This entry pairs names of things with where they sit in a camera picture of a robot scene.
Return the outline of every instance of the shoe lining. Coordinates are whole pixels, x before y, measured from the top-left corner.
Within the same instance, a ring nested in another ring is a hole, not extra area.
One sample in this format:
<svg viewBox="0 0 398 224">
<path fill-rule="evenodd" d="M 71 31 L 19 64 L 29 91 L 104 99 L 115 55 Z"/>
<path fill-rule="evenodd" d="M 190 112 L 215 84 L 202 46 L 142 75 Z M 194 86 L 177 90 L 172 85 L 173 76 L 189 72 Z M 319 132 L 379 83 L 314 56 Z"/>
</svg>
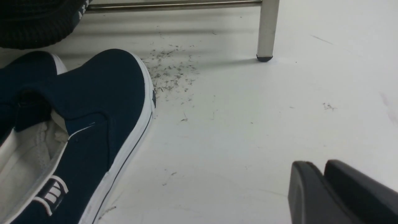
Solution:
<svg viewBox="0 0 398 224">
<path fill-rule="evenodd" d="M 0 147 L 0 222 L 13 216 L 55 166 L 69 135 L 53 119 L 21 132 Z"/>
</svg>

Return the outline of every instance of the navy blue sneaker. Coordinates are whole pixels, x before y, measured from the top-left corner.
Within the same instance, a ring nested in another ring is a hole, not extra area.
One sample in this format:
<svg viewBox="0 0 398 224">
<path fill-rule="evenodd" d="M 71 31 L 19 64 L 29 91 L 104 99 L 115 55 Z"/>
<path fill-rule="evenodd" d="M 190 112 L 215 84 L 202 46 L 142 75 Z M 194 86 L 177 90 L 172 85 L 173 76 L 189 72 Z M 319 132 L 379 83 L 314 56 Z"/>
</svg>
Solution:
<svg viewBox="0 0 398 224">
<path fill-rule="evenodd" d="M 25 128 L 8 144 L 4 168 L 0 163 L 0 222 L 96 223 L 152 121 L 155 95 L 144 63 L 107 50 L 25 85 L 18 99 L 50 110 L 17 114 L 16 125 Z"/>
<path fill-rule="evenodd" d="M 25 54 L 0 69 L 0 145 L 14 127 L 17 100 L 21 86 L 66 72 L 58 56 L 43 51 Z"/>
</svg>

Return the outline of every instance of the black rubber foot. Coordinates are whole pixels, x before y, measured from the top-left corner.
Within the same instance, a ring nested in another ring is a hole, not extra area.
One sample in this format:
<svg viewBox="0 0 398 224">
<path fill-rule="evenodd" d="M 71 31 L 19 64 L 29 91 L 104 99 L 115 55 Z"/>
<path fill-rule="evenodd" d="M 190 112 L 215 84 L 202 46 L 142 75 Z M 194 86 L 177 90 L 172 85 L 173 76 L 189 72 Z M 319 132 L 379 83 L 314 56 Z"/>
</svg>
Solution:
<svg viewBox="0 0 398 224">
<path fill-rule="evenodd" d="M 257 60 L 260 61 L 260 62 L 267 62 L 267 61 L 271 60 L 272 57 L 273 57 L 273 56 L 271 56 L 271 57 L 259 57 L 259 56 L 257 55 Z"/>
</svg>

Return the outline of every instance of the black plastic object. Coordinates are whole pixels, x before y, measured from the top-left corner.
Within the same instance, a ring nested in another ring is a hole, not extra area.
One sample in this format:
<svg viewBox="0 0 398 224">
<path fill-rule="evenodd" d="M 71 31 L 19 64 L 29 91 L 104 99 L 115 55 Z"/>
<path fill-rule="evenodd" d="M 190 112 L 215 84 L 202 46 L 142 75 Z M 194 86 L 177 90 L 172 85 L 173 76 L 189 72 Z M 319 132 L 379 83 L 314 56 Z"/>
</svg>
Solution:
<svg viewBox="0 0 398 224">
<path fill-rule="evenodd" d="M 366 224 L 398 223 L 397 192 L 338 160 L 327 162 L 325 178 Z"/>
<path fill-rule="evenodd" d="M 363 224 L 310 162 L 293 163 L 288 200 L 292 224 Z"/>
<path fill-rule="evenodd" d="M 273 58 L 273 56 L 271 56 L 271 57 L 259 57 L 257 55 L 257 60 L 260 61 L 260 62 L 267 62 L 267 61 L 271 60 L 272 58 Z"/>
<path fill-rule="evenodd" d="M 293 224 L 398 223 L 398 193 L 338 160 L 327 162 L 325 176 L 294 162 L 288 199 Z"/>
</svg>

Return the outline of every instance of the white rubber sole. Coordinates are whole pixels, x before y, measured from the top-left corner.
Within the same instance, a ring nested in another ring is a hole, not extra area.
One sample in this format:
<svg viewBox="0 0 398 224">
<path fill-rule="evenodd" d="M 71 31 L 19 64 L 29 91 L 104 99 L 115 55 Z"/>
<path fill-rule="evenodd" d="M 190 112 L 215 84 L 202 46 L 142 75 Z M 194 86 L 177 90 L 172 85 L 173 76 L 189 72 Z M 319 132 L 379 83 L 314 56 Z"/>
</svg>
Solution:
<svg viewBox="0 0 398 224">
<path fill-rule="evenodd" d="M 104 175 L 97 189 L 94 191 L 94 194 L 91 196 L 91 199 L 80 218 L 79 224 L 96 224 L 98 222 L 102 213 L 106 209 L 107 202 L 114 190 L 114 187 L 124 173 L 127 165 L 136 154 L 137 149 L 140 147 L 148 132 L 149 126 L 152 123 L 155 111 L 155 102 L 153 100 L 153 97 L 155 96 L 152 80 L 144 62 L 137 55 L 133 53 L 130 54 L 137 60 L 144 75 L 144 106 L 137 124 L 120 148 L 111 168 Z"/>
<path fill-rule="evenodd" d="M 51 54 L 51 56 L 53 57 L 55 66 L 57 67 L 57 75 L 60 75 L 68 71 L 64 63 L 62 63 L 61 59 L 57 55 Z"/>
</svg>

